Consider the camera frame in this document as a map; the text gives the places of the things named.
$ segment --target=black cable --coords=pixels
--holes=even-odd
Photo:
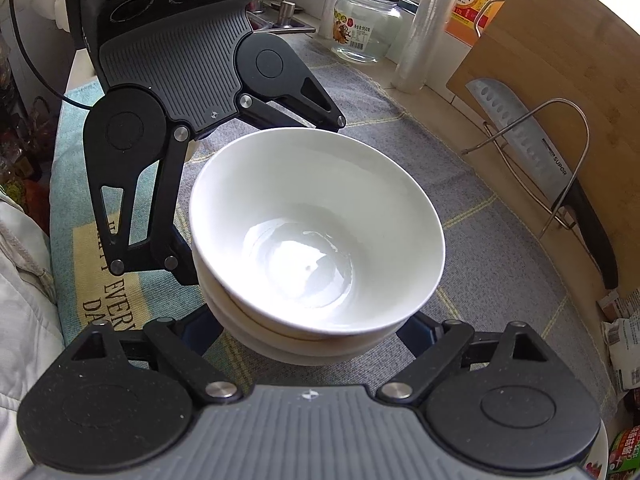
[[[40,72],[38,72],[38,69],[36,69],[36,67],[31,62],[31,59],[27,55],[27,52],[24,49],[24,45],[22,44],[22,38],[20,38],[20,32],[18,31],[18,20],[15,17],[15,3],[14,3],[14,0],[9,0],[9,14],[11,15],[11,23],[14,26],[15,41],[18,43],[18,48],[20,49],[20,52],[22,53],[22,57],[24,58],[25,62],[27,63],[27,65],[29,65],[29,68],[33,72],[33,75],[38,78],[38,81],[40,81],[45,86],[45,88],[47,90],[49,90],[53,95],[55,95],[56,97],[59,97],[65,103],[69,103],[70,105],[77,106],[78,108],[82,108],[82,110],[91,110],[90,106],[83,105],[82,103],[78,103],[78,102],[74,101],[73,99],[69,99],[68,97],[66,97],[66,96],[62,95],[60,92],[58,92],[49,83],[47,83],[46,79],[43,78],[43,76],[40,74]]]

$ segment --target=white jacket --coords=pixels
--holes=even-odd
[[[65,0],[15,0],[68,30]],[[0,20],[9,17],[0,0]],[[0,480],[16,480],[31,460],[16,427],[20,401],[62,352],[49,239],[0,194]]]
[[[49,239],[0,194],[0,479],[20,478],[31,461],[15,419],[20,401],[62,352]]]

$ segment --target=knife handle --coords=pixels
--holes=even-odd
[[[609,237],[593,210],[580,183],[575,180],[564,197],[562,205],[570,210],[580,228],[582,238],[593,259],[600,268],[602,281],[607,290],[618,287],[618,263]]]

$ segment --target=kitchen knife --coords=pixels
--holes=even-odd
[[[513,90],[495,79],[474,79],[466,84],[466,88],[499,130],[529,113]],[[515,152],[522,169],[533,179],[553,208],[573,173],[542,126],[534,117],[530,117],[506,132],[504,138]],[[580,227],[584,243],[600,268],[605,287],[609,290],[616,288],[616,255],[577,179],[561,205],[571,211]]]

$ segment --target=food package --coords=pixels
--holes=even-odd
[[[609,321],[614,321],[621,317],[631,317],[640,310],[640,289],[633,291],[624,300],[620,298],[617,289],[612,290],[598,302],[598,305]]]
[[[630,479],[640,467],[640,426],[620,433],[609,451],[607,480]]]
[[[619,392],[640,386],[640,312],[629,319],[602,323]]]

